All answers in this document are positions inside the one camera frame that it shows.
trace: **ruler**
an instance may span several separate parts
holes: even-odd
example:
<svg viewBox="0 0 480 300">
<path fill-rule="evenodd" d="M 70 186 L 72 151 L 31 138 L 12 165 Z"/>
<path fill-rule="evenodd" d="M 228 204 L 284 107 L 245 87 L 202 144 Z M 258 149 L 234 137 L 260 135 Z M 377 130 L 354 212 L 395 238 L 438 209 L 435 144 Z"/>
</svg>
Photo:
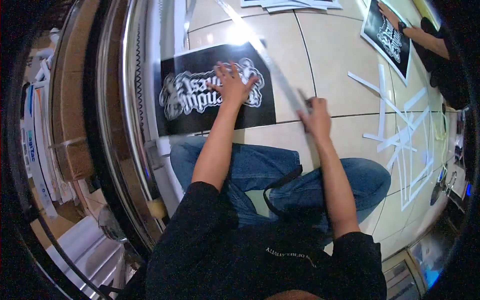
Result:
<svg viewBox="0 0 480 300">
<path fill-rule="evenodd" d="M 287 97 L 287 100 L 290 103 L 292 109 L 295 111 L 302 110 L 305 113 L 307 113 L 307 109 L 305 108 L 305 106 L 301 105 L 297 96 L 293 92 L 292 87 L 288 83 L 287 78 L 285 77 L 283 72 L 280 70 L 278 65 L 275 63 L 275 61 L 268 55 L 267 49 L 261 43 L 257 34 L 255 34 L 255 32 L 247 25 L 247 23 L 245 23 L 244 20 L 242 20 L 242 18 L 237 14 L 236 11 L 233 10 L 233 8 L 229 4 L 225 3 L 223 0 L 215 0 L 215 1 L 225 11 L 225 13 L 229 15 L 232 21 L 242 31 L 247 33 L 247 36 L 249 37 L 248 41 L 253 46 L 253 48 L 257 51 L 260 57 L 263 59 L 263 61 L 265 62 L 265 65 L 267 65 L 268 69 L 270 70 L 270 75 L 273 78 L 275 78 L 275 80 L 280 85 L 280 88 L 285 93 L 285 96 Z"/>
</svg>

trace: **stainless steel frame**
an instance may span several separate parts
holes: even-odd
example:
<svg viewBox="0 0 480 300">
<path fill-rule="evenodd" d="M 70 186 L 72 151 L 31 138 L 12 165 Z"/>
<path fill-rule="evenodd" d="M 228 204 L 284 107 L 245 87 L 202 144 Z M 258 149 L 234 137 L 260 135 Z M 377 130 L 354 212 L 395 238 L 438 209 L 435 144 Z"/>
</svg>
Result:
<svg viewBox="0 0 480 300">
<path fill-rule="evenodd" d="M 97 117 L 102 148 L 117 196 L 129 222 L 150 250 L 165 225 L 150 215 L 150 166 L 146 160 L 135 94 L 134 40 L 138 26 L 138 0 L 113 0 L 103 23 L 96 65 Z"/>
</svg>

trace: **logo print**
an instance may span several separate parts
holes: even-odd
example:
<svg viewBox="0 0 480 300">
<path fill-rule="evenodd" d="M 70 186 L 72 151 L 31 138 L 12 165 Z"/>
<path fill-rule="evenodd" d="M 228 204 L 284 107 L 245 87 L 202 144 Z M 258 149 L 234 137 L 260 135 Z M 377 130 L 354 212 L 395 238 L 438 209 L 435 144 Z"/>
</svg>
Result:
<svg viewBox="0 0 480 300">
<path fill-rule="evenodd" d="M 400 48 L 402 48 L 402 35 L 393 28 L 392 24 L 383 16 L 384 24 L 380 27 L 377 38 L 384 45 L 388 55 L 393 57 L 397 63 L 400 63 Z"/>
<path fill-rule="evenodd" d="M 224 63 L 228 71 L 231 71 L 229 63 Z M 257 76 L 258 81 L 253 85 L 248 99 L 243 103 L 249 107 L 260 107 L 262 103 L 262 94 L 260 89 L 265 82 L 262 74 L 254 67 L 253 62 L 248 58 L 242 58 L 235 63 L 239 71 L 240 78 L 244 84 L 250 77 Z M 185 71 L 174 77 L 168 74 L 163 81 L 163 87 L 159 95 L 159 103 L 164 107 L 165 118 L 171 121 L 182 113 L 190 114 L 193 109 L 203 113 L 205 108 L 219 106 L 222 103 L 222 97 L 214 90 L 209 90 L 207 83 L 221 85 L 220 79 L 215 75 L 215 68 L 204 73 L 190 73 Z"/>
</svg>

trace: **wristwatch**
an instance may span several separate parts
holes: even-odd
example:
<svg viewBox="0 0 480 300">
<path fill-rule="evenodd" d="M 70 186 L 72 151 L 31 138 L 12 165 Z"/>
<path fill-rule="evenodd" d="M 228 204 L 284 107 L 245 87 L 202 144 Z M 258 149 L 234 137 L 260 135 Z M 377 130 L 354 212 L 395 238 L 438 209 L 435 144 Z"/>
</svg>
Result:
<svg viewBox="0 0 480 300">
<path fill-rule="evenodd" d="M 403 34 L 403 30 L 407 27 L 407 24 L 405 24 L 402 21 L 398 22 L 398 32 Z"/>
</svg>

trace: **blue jeans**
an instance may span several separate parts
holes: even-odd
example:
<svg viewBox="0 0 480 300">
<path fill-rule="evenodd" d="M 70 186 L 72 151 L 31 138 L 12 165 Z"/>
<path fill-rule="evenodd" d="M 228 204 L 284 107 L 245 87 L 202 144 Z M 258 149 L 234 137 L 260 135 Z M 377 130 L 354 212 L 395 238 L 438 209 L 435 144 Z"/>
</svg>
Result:
<svg viewBox="0 0 480 300">
<path fill-rule="evenodd" d="M 184 191 L 191 183 L 193 168 L 205 140 L 206 138 L 202 136 L 187 137 L 171 149 L 170 161 Z M 390 174 L 380 164 L 365 158 L 343 158 L 340 161 L 355 197 L 357 220 L 361 223 L 386 197 L 390 188 Z M 220 195 L 226 196 L 235 207 L 239 227 L 278 221 L 278 216 L 272 212 L 269 217 L 257 214 L 245 192 L 264 190 L 299 165 L 300 157 L 296 151 L 233 144 L 230 169 Z M 323 179 L 319 168 L 280 188 L 272 189 L 269 199 L 282 211 L 288 208 L 318 207 L 319 214 L 316 216 L 318 222 L 315 221 L 314 227 L 322 232 L 331 233 L 325 213 Z"/>
</svg>

